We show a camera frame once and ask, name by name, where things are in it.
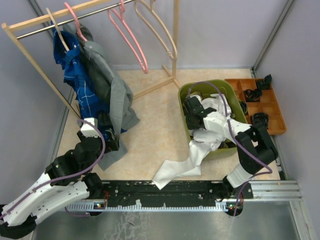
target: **clothes hanger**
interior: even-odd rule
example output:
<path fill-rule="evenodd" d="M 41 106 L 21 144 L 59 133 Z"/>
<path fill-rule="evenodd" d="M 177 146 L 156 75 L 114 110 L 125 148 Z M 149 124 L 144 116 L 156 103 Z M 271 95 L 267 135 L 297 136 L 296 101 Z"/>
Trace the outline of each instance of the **clothes hanger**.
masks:
<path fill-rule="evenodd" d="M 166 28 L 166 25 L 164 24 L 164 22 L 161 20 L 161 18 L 156 14 L 156 12 L 154 11 L 154 2 L 156 0 L 150 0 L 150 5 L 148 5 L 145 1 L 143 0 L 136 0 L 134 1 L 134 9 L 136 14 L 138 15 L 138 17 L 147 25 L 147 27 L 153 32 L 153 34 L 159 39 L 161 45 L 163 46 L 163 48 L 166 50 L 166 52 L 168 53 L 170 59 L 175 62 L 177 61 L 177 56 L 178 56 L 178 51 L 177 51 L 177 47 L 175 45 L 174 40 L 171 37 L 171 34 L 169 33 L 168 29 Z M 169 48 L 167 47 L 167 45 L 165 44 L 165 42 L 163 41 L 163 39 L 160 37 L 160 35 L 156 32 L 156 30 L 151 26 L 151 24 L 147 21 L 147 19 L 145 19 L 142 14 L 138 11 L 138 7 L 137 7 L 137 3 L 141 3 L 151 14 L 152 16 L 157 20 L 157 22 L 160 24 L 160 26 L 162 27 L 162 29 L 164 30 L 165 34 L 167 35 L 167 37 L 170 40 L 170 43 L 172 45 L 172 49 L 173 49 L 173 54 L 170 52 Z"/>
<path fill-rule="evenodd" d="M 143 59 L 143 62 L 141 61 L 138 53 L 136 52 L 136 50 L 134 49 L 134 47 L 132 46 L 132 44 L 129 42 L 129 40 L 127 39 L 127 37 L 125 36 L 125 34 L 122 32 L 122 30 L 120 29 L 120 27 L 116 24 L 116 22 L 114 21 L 114 19 L 112 18 L 111 16 L 111 13 L 110 13 L 110 9 L 107 10 L 108 12 L 108 16 L 109 16 L 109 19 L 110 21 L 112 22 L 112 24 L 115 26 L 115 28 L 119 31 L 119 33 L 121 34 L 121 36 L 123 37 L 123 39 L 126 41 L 126 43 L 129 45 L 129 47 L 131 48 L 131 50 L 133 51 L 135 57 L 137 58 L 143 72 L 145 74 L 148 73 L 149 71 L 149 68 L 148 68 L 148 63 L 147 63 L 147 60 L 146 60 L 146 57 L 144 55 L 144 52 L 142 51 L 135 35 L 133 34 L 133 32 L 131 31 L 131 29 L 128 27 L 127 23 L 125 22 L 125 18 L 124 18 L 124 12 L 125 12 L 125 4 L 124 4 L 124 1 L 123 0 L 120 0 L 121 1 L 121 5 L 119 6 L 119 12 L 117 12 L 115 9 L 111 9 L 111 11 L 117 16 L 117 18 L 121 21 L 121 23 L 123 24 L 123 26 L 126 28 L 126 30 L 128 31 L 128 33 L 130 34 L 131 38 L 133 39 L 136 47 L 138 48 L 139 52 L 140 52 L 140 55 Z"/>
<path fill-rule="evenodd" d="M 66 44 L 64 38 L 62 37 L 60 28 L 59 28 L 59 26 L 57 25 L 56 20 L 55 20 L 54 17 L 52 16 L 49 8 L 46 8 L 46 11 L 48 12 L 49 17 L 51 18 L 51 21 L 53 22 L 53 24 L 54 24 L 54 26 L 55 26 L 55 29 L 56 29 L 56 31 L 57 31 L 57 33 L 58 33 L 58 36 L 59 36 L 59 38 L 60 38 L 60 40 L 61 40 L 61 42 L 62 42 L 62 45 L 64 46 L 65 50 L 68 52 L 68 51 L 69 51 L 68 45 Z"/>
<path fill-rule="evenodd" d="M 76 28 L 76 33 L 78 34 L 78 36 L 80 38 L 83 39 L 83 41 L 88 41 L 85 36 L 82 34 L 81 32 L 81 25 L 80 25 L 80 22 L 75 14 L 75 12 L 72 10 L 72 8 L 69 6 L 69 4 L 67 2 L 64 3 L 64 5 L 66 6 L 66 8 L 70 11 L 70 13 L 72 14 L 73 18 L 74 18 L 74 25 L 75 25 L 75 28 Z"/>

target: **orange tray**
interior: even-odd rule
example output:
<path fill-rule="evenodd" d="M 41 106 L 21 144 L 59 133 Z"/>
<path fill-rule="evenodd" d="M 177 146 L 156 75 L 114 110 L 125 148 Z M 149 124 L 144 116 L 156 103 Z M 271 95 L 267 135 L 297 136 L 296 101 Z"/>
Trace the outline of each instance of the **orange tray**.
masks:
<path fill-rule="evenodd" d="M 259 102 L 246 102 L 244 90 L 256 89 L 256 81 L 262 79 L 241 78 L 226 79 L 226 81 L 232 86 L 237 98 L 247 104 L 248 112 L 245 118 L 249 124 L 251 124 L 251 118 L 255 113 L 266 113 L 269 115 L 268 133 L 270 135 L 284 134 L 287 128 L 272 86 L 270 86 L 269 90 L 262 90 L 262 97 Z"/>

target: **gray floor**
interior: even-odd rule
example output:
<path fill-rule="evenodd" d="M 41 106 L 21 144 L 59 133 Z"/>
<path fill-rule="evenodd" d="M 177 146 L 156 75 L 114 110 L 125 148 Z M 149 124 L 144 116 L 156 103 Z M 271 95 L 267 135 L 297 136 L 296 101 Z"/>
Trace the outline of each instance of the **gray floor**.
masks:
<path fill-rule="evenodd" d="M 223 212 L 104 212 L 91 218 L 58 212 L 33 240 L 298 240 L 289 203 L 245 203 L 239 217 Z"/>

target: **gray jacket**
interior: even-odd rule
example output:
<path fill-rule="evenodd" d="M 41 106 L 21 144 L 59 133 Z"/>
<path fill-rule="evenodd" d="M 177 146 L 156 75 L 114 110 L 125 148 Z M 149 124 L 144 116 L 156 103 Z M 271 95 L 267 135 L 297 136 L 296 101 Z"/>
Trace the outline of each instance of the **gray jacket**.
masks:
<path fill-rule="evenodd" d="M 64 25 L 63 30 L 76 34 L 76 26 L 73 23 Z M 92 79 L 94 93 L 110 106 L 109 114 L 101 114 L 98 122 L 100 125 L 112 125 L 115 135 L 119 138 L 121 128 L 129 130 L 140 121 L 131 107 L 134 95 L 129 86 L 111 65 L 111 61 L 105 50 L 94 42 L 89 29 L 82 25 L 81 31 L 87 39 L 87 41 L 83 41 L 83 39 L 77 35 L 77 39 L 81 45 L 80 56 L 82 63 Z M 105 154 L 99 162 L 102 170 L 107 169 L 127 153 L 127 149 L 122 141 L 120 141 L 119 144 L 119 151 L 112 151 Z"/>

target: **green plastic basket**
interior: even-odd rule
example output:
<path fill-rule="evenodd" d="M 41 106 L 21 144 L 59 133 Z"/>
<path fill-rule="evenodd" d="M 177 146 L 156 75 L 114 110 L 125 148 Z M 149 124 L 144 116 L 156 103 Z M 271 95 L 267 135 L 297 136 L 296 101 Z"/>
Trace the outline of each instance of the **green plastic basket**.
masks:
<path fill-rule="evenodd" d="M 240 103 L 237 99 L 237 96 L 235 94 L 235 91 L 233 90 L 232 86 L 224 81 L 224 80 L 208 80 L 206 82 L 214 84 L 218 89 L 221 91 L 222 94 L 225 95 L 226 100 L 232 110 L 232 112 L 235 115 L 235 120 L 241 122 L 241 123 L 247 123 L 245 114 L 243 113 Z M 184 129 L 186 136 L 189 140 L 191 141 L 191 136 L 189 135 L 187 123 L 186 123 L 186 117 L 184 115 L 183 111 L 183 106 L 182 103 L 186 99 L 188 95 L 189 88 L 193 85 L 194 83 L 188 83 L 186 85 L 183 85 L 178 92 L 178 98 L 179 98 L 179 104 L 180 104 L 180 110 L 181 110 L 181 116 L 182 116 L 182 121 L 184 124 Z M 198 84 L 195 85 L 192 88 L 191 93 L 193 92 L 200 92 L 202 95 L 202 99 L 210 98 L 210 94 L 217 94 L 217 90 L 210 86 L 209 84 L 203 83 L 203 84 Z M 237 151 L 237 147 L 232 147 L 232 148 L 221 148 L 216 151 L 210 152 L 207 157 L 205 158 L 206 160 L 213 160 L 213 159 L 218 159 L 218 158 L 225 158 L 233 155 Z"/>

